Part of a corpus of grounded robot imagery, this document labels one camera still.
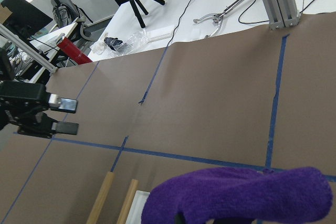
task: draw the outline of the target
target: metal pole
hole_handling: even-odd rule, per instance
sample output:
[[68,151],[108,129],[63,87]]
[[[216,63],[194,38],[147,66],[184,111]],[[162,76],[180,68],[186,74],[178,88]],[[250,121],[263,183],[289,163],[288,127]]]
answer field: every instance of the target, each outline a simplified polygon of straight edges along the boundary
[[243,2],[244,0],[236,0],[234,1],[231,5],[229,5],[224,11],[223,14],[228,14],[229,12],[231,12],[234,8],[236,8],[238,5],[241,4],[241,2]]
[[39,55],[37,52],[35,52],[33,49],[31,49],[27,44],[25,44],[22,40],[20,40],[15,34],[13,34],[10,30],[8,30],[3,24],[0,24],[0,34],[2,34],[4,37],[9,39],[11,42],[13,42],[17,47],[22,49],[22,51],[24,51],[29,56],[31,56],[34,60],[36,60],[39,64],[41,64],[41,66],[47,69],[50,73],[55,73],[58,70],[57,67],[55,67],[48,60],[46,60],[41,55]]

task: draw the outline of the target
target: metal tongs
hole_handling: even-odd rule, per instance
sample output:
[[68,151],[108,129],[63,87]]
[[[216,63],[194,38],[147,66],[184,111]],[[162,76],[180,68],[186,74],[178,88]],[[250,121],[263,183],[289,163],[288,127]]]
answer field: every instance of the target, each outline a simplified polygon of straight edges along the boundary
[[229,14],[234,8],[236,8],[243,1],[244,0],[234,1],[231,5],[227,6],[226,9],[222,13],[209,13],[209,14],[204,15],[203,17],[201,17],[199,19],[198,18],[194,19],[195,24],[201,23],[201,22],[206,21],[208,19],[212,19],[213,22],[217,24],[216,29],[210,35],[206,35],[204,38],[206,39],[206,38],[214,36],[220,30],[220,28],[222,27],[224,16]]

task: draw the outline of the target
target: purple mitten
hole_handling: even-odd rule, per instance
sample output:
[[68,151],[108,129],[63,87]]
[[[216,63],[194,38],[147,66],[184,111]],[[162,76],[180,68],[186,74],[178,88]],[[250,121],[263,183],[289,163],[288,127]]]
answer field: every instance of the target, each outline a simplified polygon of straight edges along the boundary
[[211,168],[171,178],[154,188],[142,224],[172,224],[182,213],[187,224],[210,219],[262,219],[299,224],[324,218],[332,192],[312,167],[263,175],[251,169]]

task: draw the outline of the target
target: plastic bag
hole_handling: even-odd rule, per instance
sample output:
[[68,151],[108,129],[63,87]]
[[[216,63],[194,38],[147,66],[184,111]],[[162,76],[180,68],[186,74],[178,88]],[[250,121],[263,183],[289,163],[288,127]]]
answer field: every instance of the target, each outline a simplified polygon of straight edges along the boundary
[[114,49],[118,56],[129,55],[147,43],[145,32],[137,31],[127,40],[119,45],[115,45]]

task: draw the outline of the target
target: computer monitor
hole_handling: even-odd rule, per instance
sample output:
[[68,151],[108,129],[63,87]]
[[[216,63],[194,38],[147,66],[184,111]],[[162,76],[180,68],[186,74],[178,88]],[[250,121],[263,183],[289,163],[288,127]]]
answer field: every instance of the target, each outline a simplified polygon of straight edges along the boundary
[[28,39],[52,21],[52,18],[25,0],[3,0],[1,5],[12,12],[3,25],[22,40]]

